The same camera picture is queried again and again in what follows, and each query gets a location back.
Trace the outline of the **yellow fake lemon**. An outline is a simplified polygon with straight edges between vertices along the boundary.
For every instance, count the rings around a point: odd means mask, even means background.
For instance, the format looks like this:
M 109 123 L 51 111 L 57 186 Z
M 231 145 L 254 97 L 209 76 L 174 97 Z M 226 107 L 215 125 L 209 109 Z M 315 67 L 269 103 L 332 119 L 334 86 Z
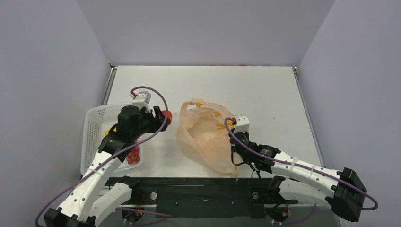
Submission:
M 106 131 L 105 131 L 105 136 L 107 136 L 107 135 L 109 135 L 110 133 L 114 133 L 114 132 L 116 132 L 117 130 L 116 130 L 116 125 L 113 125 L 111 128 L 109 128 L 109 129 L 107 129 Z

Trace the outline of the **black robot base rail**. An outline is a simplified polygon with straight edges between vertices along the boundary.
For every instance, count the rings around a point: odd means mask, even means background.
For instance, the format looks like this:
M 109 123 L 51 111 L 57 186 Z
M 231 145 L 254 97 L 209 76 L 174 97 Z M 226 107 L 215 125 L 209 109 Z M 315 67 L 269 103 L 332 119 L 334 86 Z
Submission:
M 296 200 L 285 200 L 271 190 L 271 178 L 165 178 L 111 177 L 105 183 L 133 184 L 131 198 L 124 205 L 155 207 L 174 218 L 264 218 Z

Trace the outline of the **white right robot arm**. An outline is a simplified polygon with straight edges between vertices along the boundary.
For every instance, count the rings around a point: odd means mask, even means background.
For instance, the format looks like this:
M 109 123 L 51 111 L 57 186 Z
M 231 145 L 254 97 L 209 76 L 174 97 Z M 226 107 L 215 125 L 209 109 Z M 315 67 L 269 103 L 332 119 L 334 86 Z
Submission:
M 354 170 L 333 170 L 307 163 L 278 148 L 249 141 L 247 132 L 229 131 L 229 136 L 231 151 L 241 157 L 242 164 L 280 177 L 278 183 L 271 182 L 266 190 L 271 201 L 314 203 L 330 208 L 344 220 L 359 222 L 368 194 Z

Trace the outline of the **red fake grape bunch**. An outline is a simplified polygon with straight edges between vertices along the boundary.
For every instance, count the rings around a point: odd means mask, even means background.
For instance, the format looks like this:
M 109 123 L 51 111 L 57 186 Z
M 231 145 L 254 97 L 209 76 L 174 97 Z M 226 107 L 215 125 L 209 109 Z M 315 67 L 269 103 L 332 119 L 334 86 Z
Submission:
M 134 147 L 129 154 L 126 156 L 125 160 L 128 165 L 136 165 L 141 161 L 140 146 Z

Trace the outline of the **red fake strawberry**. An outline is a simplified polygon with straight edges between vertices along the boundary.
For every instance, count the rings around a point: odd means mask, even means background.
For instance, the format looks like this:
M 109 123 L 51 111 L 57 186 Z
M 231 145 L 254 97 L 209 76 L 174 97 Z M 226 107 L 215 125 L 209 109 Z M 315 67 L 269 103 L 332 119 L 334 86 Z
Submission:
M 170 111 L 167 111 L 167 110 L 162 110 L 161 112 L 162 112 L 163 116 L 165 118 L 167 118 L 166 125 L 170 125 L 171 122 L 172 122 L 172 118 L 173 118 L 172 113 Z

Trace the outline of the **translucent orange plastic bag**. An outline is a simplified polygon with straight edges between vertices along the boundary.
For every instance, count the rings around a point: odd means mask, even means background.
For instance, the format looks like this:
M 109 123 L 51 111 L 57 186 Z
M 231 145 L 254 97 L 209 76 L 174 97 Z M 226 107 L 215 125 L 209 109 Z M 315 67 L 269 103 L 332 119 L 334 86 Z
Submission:
M 231 145 L 226 118 L 234 115 L 224 106 L 201 98 L 182 103 L 176 131 L 177 145 L 221 175 L 237 176 L 239 167 L 231 162 Z

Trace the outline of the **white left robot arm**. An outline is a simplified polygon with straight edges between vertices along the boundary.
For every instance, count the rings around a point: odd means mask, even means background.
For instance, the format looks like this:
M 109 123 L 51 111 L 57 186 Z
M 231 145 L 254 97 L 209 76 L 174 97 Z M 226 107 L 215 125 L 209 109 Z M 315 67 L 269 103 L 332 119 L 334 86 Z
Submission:
M 136 203 L 141 190 L 119 183 L 111 192 L 98 198 L 102 187 L 127 155 L 137 146 L 167 129 L 170 119 L 154 106 L 127 105 L 121 108 L 116 123 L 101 140 L 90 168 L 64 192 L 69 196 L 57 208 L 44 213 L 47 227 L 96 227 L 123 202 Z

